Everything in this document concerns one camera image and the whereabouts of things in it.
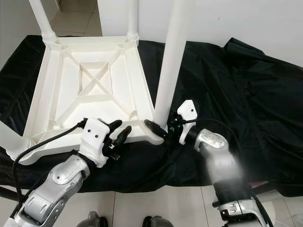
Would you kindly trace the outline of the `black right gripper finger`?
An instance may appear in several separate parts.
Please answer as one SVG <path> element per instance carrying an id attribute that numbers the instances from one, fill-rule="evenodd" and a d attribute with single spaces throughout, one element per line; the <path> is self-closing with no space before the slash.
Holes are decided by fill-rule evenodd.
<path id="1" fill-rule="evenodd" d="M 153 132 L 153 134 L 159 138 L 165 139 L 168 136 L 168 132 L 157 123 L 145 119 L 144 124 L 147 128 L 149 128 L 151 132 Z"/>

